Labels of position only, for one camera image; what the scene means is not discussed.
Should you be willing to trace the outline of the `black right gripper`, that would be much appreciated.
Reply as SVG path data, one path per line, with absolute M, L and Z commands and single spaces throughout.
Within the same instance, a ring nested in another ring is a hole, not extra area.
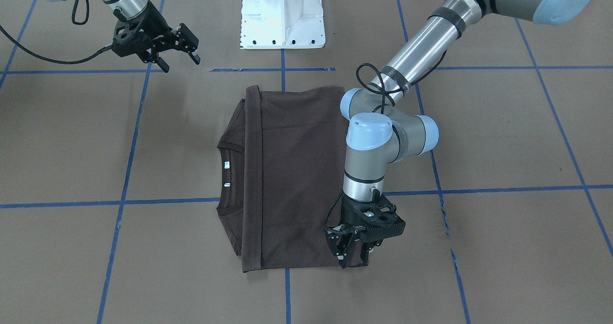
M 176 49 L 188 53 L 196 65 L 201 63 L 198 55 L 199 39 L 190 28 L 180 23 L 177 29 L 171 30 L 162 14 L 149 0 L 144 10 L 136 17 L 139 38 L 144 45 L 144 63 L 156 64 L 164 73 L 170 66 L 160 57 L 160 51 Z

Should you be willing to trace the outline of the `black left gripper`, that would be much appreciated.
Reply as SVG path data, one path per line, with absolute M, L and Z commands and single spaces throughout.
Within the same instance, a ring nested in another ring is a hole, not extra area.
M 339 226 L 325 228 L 329 249 L 339 260 L 341 268 L 344 269 L 348 266 L 350 252 L 355 243 L 356 227 L 364 227 L 363 230 L 367 233 L 379 230 L 371 222 L 371 219 L 375 217 L 366 215 L 366 212 L 374 212 L 376 206 L 377 202 L 375 201 L 360 202 L 348 197 L 348 195 L 341 195 L 341 219 Z M 364 266 L 368 266 L 370 253 L 375 247 L 381 245 L 383 239 L 375 240 L 372 237 L 366 236 L 360 236 L 359 239 L 362 243 L 360 259 Z

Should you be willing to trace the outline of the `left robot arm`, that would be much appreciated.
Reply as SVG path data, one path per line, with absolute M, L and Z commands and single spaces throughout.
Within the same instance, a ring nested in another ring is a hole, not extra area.
M 573 20 L 591 0 L 443 0 L 425 25 L 382 67 L 364 63 L 374 79 L 356 79 L 340 112 L 349 122 L 346 136 L 340 220 L 326 226 L 331 253 L 342 268 L 358 256 L 359 266 L 384 239 L 403 234 L 406 223 L 396 205 L 383 195 L 386 169 L 404 158 L 430 152 L 439 141 L 435 121 L 425 115 L 406 115 L 397 107 L 419 82 L 438 68 L 448 48 L 466 29 L 488 14 L 508 16 L 541 25 Z

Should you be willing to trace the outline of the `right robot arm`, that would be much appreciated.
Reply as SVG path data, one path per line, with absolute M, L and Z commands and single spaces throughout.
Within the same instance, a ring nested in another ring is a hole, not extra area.
M 164 72 L 169 72 L 170 67 L 160 57 L 160 53 L 173 49 L 190 55 L 195 64 L 201 62 L 197 54 L 197 36 L 185 24 L 181 23 L 177 28 L 170 27 L 151 0 L 101 1 L 113 11 L 118 20 L 110 45 L 82 60 L 54 60 L 43 56 L 40 59 L 56 64 L 81 64 L 111 50 L 120 57 L 137 55 L 143 63 L 157 64 Z

